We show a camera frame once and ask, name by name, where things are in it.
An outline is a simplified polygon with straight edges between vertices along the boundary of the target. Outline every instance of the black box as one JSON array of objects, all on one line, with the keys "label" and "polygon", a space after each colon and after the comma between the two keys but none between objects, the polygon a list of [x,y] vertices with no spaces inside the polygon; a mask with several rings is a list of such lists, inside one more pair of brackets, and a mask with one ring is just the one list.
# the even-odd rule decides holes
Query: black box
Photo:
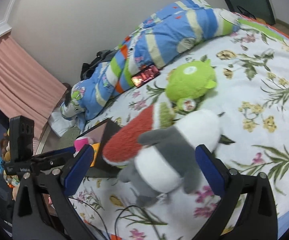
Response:
[{"label": "black box", "polygon": [[103,120],[99,124],[85,131],[83,134],[79,135],[90,137],[94,140],[94,143],[100,143],[98,154],[95,159],[95,164],[93,167],[90,167],[86,173],[86,177],[91,178],[116,178],[119,168],[115,166],[111,166],[105,162],[102,158],[102,149],[109,141],[109,139],[116,134],[121,127],[117,125],[115,122],[111,121],[109,118]]}]

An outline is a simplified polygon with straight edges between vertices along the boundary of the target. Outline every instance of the wire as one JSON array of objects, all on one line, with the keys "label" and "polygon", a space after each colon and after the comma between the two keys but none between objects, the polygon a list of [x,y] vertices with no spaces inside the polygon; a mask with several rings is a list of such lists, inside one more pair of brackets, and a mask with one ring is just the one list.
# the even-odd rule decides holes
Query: wire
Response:
[{"label": "wire", "polygon": [[155,231],[155,233],[157,235],[158,240],[160,240],[161,237],[160,237],[159,232],[158,232],[154,222],[152,221],[151,217],[148,215],[148,213],[143,208],[138,207],[137,205],[130,205],[130,206],[127,206],[126,208],[124,208],[123,210],[121,210],[121,212],[119,213],[118,217],[116,218],[116,221],[114,222],[114,235],[115,236],[117,235],[117,222],[118,222],[119,217],[122,215],[123,212],[125,212],[130,207],[136,207],[136,208],[139,208],[141,210],[143,215],[146,216],[147,219],[150,221],[150,223],[151,223],[152,227],[154,228],[154,231]]},{"label": "wire", "polygon": [[102,219],[102,217],[101,217],[100,214],[98,213],[98,211],[95,210],[94,207],[92,207],[91,205],[89,205],[88,203],[86,203],[86,202],[84,202],[84,201],[82,201],[82,200],[80,200],[80,199],[73,198],[73,197],[69,197],[69,198],[70,198],[70,199],[74,199],[74,200],[78,200],[78,201],[86,204],[87,206],[91,207],[91,208],[98,214],[98,216],[100,217],[100,219],[101,219],[101,221],[102,221],[102,223],[103,223],[103,226],[104,226],[104,229],[105,229],[105,232],[106,232],[108,238],[106,238],[106,237],[103,235],[103,233],[102,233],[99,229],[97,229],[95,226],[93,226],[93,227],[94,227],[95,229],[97,229],[97,232],[98,232],[98,233],[101,233],[102,237],[103,237],[105,240],[110,240],[110,236],[109,236],[109,233],[108,233],[108,229],[107,229],[107,227],[106,227],[106,225],[105,225],[105,223],[104,223],[104,220]]}]

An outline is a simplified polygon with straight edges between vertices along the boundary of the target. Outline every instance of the gray plush body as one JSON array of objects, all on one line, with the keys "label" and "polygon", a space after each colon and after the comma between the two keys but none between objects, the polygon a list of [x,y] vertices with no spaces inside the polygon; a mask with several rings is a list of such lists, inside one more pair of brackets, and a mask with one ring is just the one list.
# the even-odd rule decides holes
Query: gray plush body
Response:
[{"label": "gray plush body", "polygon": [[[189,194],[196,190],[200,169],[195,160],[195,149],[185,140],[176,127],[145,132],[138,138],[142,145],[154,146],[173,169],[183,178],[184,191]],[[121,170],[118,179],[131,182],[139,195],[136,204],[140,207],[154,204],[161,194],[152,189],[138,173],[134,161]]]}]

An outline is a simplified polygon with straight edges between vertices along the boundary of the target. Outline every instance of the pink plush toy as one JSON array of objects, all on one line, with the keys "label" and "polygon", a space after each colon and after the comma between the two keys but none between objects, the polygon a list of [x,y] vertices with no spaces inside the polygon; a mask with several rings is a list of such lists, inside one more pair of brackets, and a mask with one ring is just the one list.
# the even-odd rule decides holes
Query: pink plush toy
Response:
[{"label": "pink plush toy", "polygon": [[74,156],[76,156],[78,154],[78,152],[84,147],[84,145],[86,144],[94,144],[94,140],[92,138],[86,137],[86,136],[82,136],[77,138],[73,145],[76,149],[76,153],[74,154]]}]

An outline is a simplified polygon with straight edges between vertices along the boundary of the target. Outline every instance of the blue plush toy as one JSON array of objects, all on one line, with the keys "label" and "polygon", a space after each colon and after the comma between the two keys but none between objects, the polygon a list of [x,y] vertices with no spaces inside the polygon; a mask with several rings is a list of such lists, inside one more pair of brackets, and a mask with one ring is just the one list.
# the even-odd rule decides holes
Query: blue plush toy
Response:
[{"label": "blue plush toy", "polygon": [[3,174],[5,161],[0,157],[0,174]]}]

